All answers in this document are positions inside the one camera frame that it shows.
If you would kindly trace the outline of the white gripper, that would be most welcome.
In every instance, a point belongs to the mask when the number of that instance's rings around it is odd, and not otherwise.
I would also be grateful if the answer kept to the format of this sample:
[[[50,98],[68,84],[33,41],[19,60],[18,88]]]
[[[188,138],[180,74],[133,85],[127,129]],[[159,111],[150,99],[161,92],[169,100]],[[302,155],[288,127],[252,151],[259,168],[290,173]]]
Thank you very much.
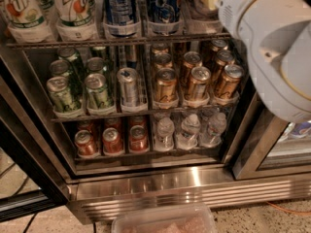
[[[290,47],[295,40],[294,23],[286,15],[294,7],[294,0],[200,1],[211,11],[219,4],[222,25],[247,47]]]

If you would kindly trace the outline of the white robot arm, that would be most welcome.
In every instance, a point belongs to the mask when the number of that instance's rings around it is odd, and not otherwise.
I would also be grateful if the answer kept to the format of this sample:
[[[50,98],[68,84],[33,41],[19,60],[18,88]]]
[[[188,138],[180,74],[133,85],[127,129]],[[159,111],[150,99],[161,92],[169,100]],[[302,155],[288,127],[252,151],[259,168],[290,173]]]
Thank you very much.
[[[311,119],[311,8],[303,0],[201,0],[247,49],[249,74],[265,107],[300,123]]]

